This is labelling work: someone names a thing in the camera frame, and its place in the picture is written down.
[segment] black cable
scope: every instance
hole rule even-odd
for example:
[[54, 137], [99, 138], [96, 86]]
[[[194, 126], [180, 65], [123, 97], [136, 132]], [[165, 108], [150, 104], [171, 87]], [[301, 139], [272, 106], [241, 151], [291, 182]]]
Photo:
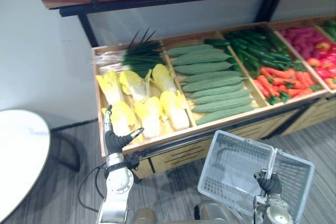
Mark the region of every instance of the black cable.
[[82, 186], [83, 186], [84, 182], [87, 180], [87, 178], [88, 178], [88, 177], [89, 177], [89, 176], [90, 176], [96, 169], [100, 170], [104, 165], [105, 165], [105, 162], [104, 162], [102, 165], [97, 166], [97, 167], [95, 167], [94, 169], [92, 169], [92, 170], [91, 170], [91, 171], [84, 177], [84, 179], [83, 179], [82, 182], [80, 183], [80, 186], [79, 186], [79, 188], [78, 188], [78, 192], [77, 192], [77, 200], [78, 200], [79, 204], [80, 204], [82, 207], [84, 207], [84, 208], [86, 208], [86, 209], [88, 209], [88, 210], [94, 211], [94, 212], [99, 212], [99, 210], [96, 209], [96, 208], [89, 207], [89, 206], [85, 205], [85, 204], [81, 201], [81, 199], [80, 199], [80, 190], [82, 189]]
[[99, 175], [99, 171], [100, 171], [101, 167], [97, 170], [96, 172], [96, 176], [95, 176], [95, 181], [94, 181], [94, 186], [95, 186], [95, 189], [97, 191], [97, 193], [99, 194], [99, 196], [104, 199], [104, 195], [101, 193], [101, 191], [99, 190], [99, 187], [98, 187], [98, 184], [97, 184], [97, 179], [98, 179], [98, 175]]

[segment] round white table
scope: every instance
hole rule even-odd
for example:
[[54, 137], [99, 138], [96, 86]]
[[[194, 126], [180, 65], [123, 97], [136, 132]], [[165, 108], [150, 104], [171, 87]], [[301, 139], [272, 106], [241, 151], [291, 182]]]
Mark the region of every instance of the round white table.
[[46, 122], [25, 110], [0, 112], [0, 222], [26, 197], [48, 157]]

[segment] red bell pepper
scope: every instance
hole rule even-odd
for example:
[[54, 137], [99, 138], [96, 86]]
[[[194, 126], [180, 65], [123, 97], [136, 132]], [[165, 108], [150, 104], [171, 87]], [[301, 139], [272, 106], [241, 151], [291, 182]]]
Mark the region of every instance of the red bell pepper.
[[335, 66], [335, 64], [329, 60], [328, 58], [324, 58], [321, 60], [321, 68], [327, 69]]
[[329, 88], [336, 89], [336, 80], [332, 78], [326, 78], [324, 81], [326, 82], [326, 84], [328, 84]]
[[328, 54], [328, 51], [325, 50], [325, 49], [323, 49], [323, 48], [317, 48], [316, 50], [319, 52], [321, 59], [323, 59], [324, 57], [326, 57], [327, 54]]
[[323, 41], [316, 43], [315, 48], [323, 48], [328, 51], [330, 48], [330, 43], [327, 40], [323, 40]]
[[327, 69], [315, 68], [315, 71], [322, 79], [326, 79], [326, 78], [331, 77], [331, 73]]
[[336, 77], [336, 66], [328, 68], [328, 71], [330, 72], [331, 77]]
[[328, 54], [328, 56], [326, 56], [325, 59], [330, 60], [332, 63], [334, 63], [336, 65], [336, 53], [335, 53], [335, 55]]
[[336, 51], [336, 44], [332, 43], [329, 48], [329, 52]]
[[316, 58], [309, 58], [307, 60], [307, 63], [313, 68], [318, 68], [319, 66], [321, 66], [321, 61]]

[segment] carrot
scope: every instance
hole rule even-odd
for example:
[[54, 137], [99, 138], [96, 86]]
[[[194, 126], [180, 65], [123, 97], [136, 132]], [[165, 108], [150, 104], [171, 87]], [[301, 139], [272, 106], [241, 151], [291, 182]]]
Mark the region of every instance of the carrot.
[[289, 69], [287, 70], [287, 72], [289, 73], [289, 78], [290, 78], [290, 79], [296, 79], [296, 72], [295, 72], [294, 69], [289, 68]]
[[303, 89], [303, 90], [301, 90], [300, 93], [298, 93], [297, 95], [293, 96], [293, 98], [302, 97], [304, 95], [311, 94], [312, 92], [313, 91], [311, 89]]
[[274, 74], [275, 76], [280, 77], [280, 78], [289, 79], [290, 77], [290, 73], [286, 71], [280, 71], [274, 68], [267, 68], [267, 67], [265, 67], [265, 69], [270, 74]]
[[271, 83], [269, 83], [269, 81], [266, 79], [265, 76], [260, 75], [258, 76], [257, 80], [260, 82], [260, 84], [271, 94], [276, 96], [276, 92], [273, 89], [273, 86], [271, 85]]
[[261, 73], [262, 75], [264, 75], [266, 78], [271, 78], [271, 79], [273, 79], [273, 76], [272, 76], [269, 72], [267, 72], [267, 70], [266, 70], [265, 67], [261, 67], [261, 68], [260, 68], [260, 73]]
[[292, 88], [293, 89], [305, 89], [306, 86], [303, 85], [300, 81], [295, 80], [294, 86]]
[[263, 87], [263, 85], [260, 84], [260, 82], [258, 80], [253, 80], [254, 83], [256, 84], [257, 88], [262, 92], [262, 94], [266, 97], [266, 98], [270, 98], [270, 93]]
[[310, 85], [309, 85], [309, 82], [307, 81], [307, 79], [305, 78], [303, 72], [301, 71], [298, 71], [297, 72], [297, 76], [298, 76], [298, 81], [300, 81], [306, 88], [308, 88]]
[[288, 89], [287, 94], [289, 94], [291, 97], [294, 97], [298, 93], [302, 92], [304, 89]]
[[290, 83], [295, 83], [294, 79], [284, 79], [284, 78], [279, 78], [279, 77], [274, 77], [273, 78], [273, 85], [280, 86], [280, 85], [285, 85], [286, 82]]
[[310, 77], [310, 75], [309, 75], [308, 72], [303, 72], [303, 75], [305, 76], [306, 80], [308, 81], [309, 86], [314, 85], [314, 81], [311, 79], [311, 77]]
[[287, 89], [287, 87], [286, 87], [285, 85], [280, 85], [280, 86], [279, 86], [279, 91], [282, 91], [282, 92], [287, 93], [287, 92], [288, 92], [288, 89]]

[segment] cucumber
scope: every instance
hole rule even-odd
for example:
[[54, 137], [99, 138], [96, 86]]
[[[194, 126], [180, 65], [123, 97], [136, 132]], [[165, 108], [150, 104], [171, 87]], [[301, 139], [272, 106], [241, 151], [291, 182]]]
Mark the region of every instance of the cucumber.
[[214, 48], [214, 47], [211, 45], [207, 45], [207, 44], [200, 44], [200, 45], [186, 46], [186, 47], [176, 47], [176, 48], [172, 48], [168, 50], [167, 54], [170, 57], [177, 57], [177, 56], [186, 54], [188, 52], [202, 50], [202, 49], [211, 49], [211, 48]]
[[183, 86], [182, 89], [183, 91], [186, 92], [194, 92], [199, 90], [213, 89], [222, 86], [237, 84], [240, 83], [242, 80], [244, 80], [244, 78], [238, 76], [233, 76], [229, 78], [220, 77], [215, 79], [205, 79], [202, 81], [188, 83], [187, 85]]
[[250, 93], [251, 93], [251, 90], [243, 89], [243, 90], [238, 90], [238, 91], [227, 93], [227, 94], [207, 95], [206, 97], [200, 97], [200, 98], [195, 99], [194, 103], [197, 105], [200, 105], [200, 104], [206, 104], [206, 103], [211, 103], [211, 102], [224, 101], [224, 100], [229, 100], [233, 98], [246, 97]]
[[238, 108], [216, 111], [216, 112], [210, 113], [210, 114], [205, 115], [202, 118], [198, 119], [196, 121], [196, 124], [200, 125], [200, 124], [204, 124], [204, 123], [209, 123], [209, 122], [216, 121], [216, 120], [219, 120], [219, 119], [222, 119], [222, 118], [227, 118], [229, 116], [238, 115], [238, 114], [241, 114], [241, 113], [252, 111], [253, 109], [254, 109], [254, 107], [252, 107], [252, 106], [241, 106], [241, 107], [238, 107]]
[[209, 52], [207, 54], [189, 52], [172, 60], [172, 65], [180, 66], [194, 63], [217, 62], [217, 61], [224, 61], [230, 58], [230, 55], [223, 53], [223, 51], [221, 51], [220, 49], [218, 50], [219, 52]]
[[183, 80], [183, 82], [196, 82], [202, 81], [205, 79], [213, 79], [219, 77], [233, 77], [233, 76], [241, 76], [240, 72], [237, 71], [216, 71], [216, 72], [209, 72], [209, 73], [200, 73], [194, 74], [193, 76], [188, 76]]
[[212, 63], [196, 63], [174, 67], [175, 71], [183, 74], [198, 74], [228, 69], [232, 64], [226, 61]]
[[241, 89], [242, 87], [244, 87], [244, 85], [242, 83], [239, 83], [239, 84], [223, 86], [223, 87], [215, 88], [215, 89], [206, 89], [206, 90], [197, 91], [190, 95], [187, 95], [187, 97], [199, 98], [199, 97], [205, 97], [207, 95], [226, 94], [226, 93], [237, 91]]
[[211, 113], [218, 110], [227, 110], [232, 109], [236, 107], [241, 107], [244, 105], [250, 104], [254, 99], [251, 97], [241, 97], [241, 98], [234, 98], [224, 101], [218, 101], [218, 102], [211, 102], [207, 104], [202, 104], [199, 106], [196, 106], [192, 109], [193, 112], [197, 113]]
[[209, 44], [214, 47], [227, 47], [230, 45], [230, 42], [223, 39], [205, 39], [204, 44]]

